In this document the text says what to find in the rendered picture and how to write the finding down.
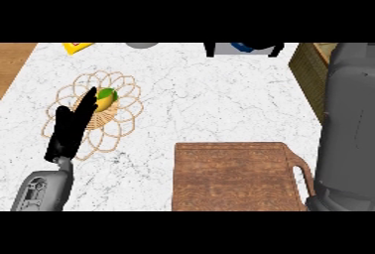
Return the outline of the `yellow green mango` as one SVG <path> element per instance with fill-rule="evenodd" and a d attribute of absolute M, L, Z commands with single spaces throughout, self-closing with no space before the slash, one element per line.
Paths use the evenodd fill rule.
<path fill-rule="evenodd" d="M 102 88 L 96 93 L 96 112 L 105 111 L 117 101 L 117 91 L 108 87 Z"/>

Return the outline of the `grey round object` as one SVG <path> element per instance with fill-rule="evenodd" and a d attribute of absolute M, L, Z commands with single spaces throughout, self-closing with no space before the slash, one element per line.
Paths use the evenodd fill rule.
<path fill-rule="evenodd" d="M 126 43 L 135 49 L 150 49 L 157 46 L 158 43 Z"/>

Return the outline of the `yellow box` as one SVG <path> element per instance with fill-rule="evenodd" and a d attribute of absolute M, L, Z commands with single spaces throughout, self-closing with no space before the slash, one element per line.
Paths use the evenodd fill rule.
<path fill-rule="evenodd" d="M 64 43 L 64 47 L 70 55 L 76 54 L 92 45 L 93 43 Z"/>

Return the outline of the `brown wooden cutting board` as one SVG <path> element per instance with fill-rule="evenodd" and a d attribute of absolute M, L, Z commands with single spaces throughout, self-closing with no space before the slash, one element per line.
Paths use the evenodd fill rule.
<path fill-rule="evenodd" d="M 305 211 L 293 169 L 315 193 L 310 168 L 282 142 L 179 143 L 175 146 L 176 211 Z"/>

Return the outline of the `olive wicker basket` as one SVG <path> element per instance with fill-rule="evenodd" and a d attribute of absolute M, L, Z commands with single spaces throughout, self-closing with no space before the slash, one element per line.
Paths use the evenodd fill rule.
<path fill-rule="evenodd" d="M 319 122 L 324 122 L 325 81 L 336 43 L 300 43 L 288 67 Z"/>

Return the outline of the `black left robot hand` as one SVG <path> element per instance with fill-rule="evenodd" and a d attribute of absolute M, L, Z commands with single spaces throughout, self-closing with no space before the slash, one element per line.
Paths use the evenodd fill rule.
<path fill-rule="evenodd" d="M 73 159 L 77 155 L 86 128 L 98 108 L 95 95 L 96 87 L 88 92 L 76 111 L 67 106 L 59 106 L 57 109 L 55 132 L 45 155 L 48 162 L 57 163 L 61 157 Z"/>

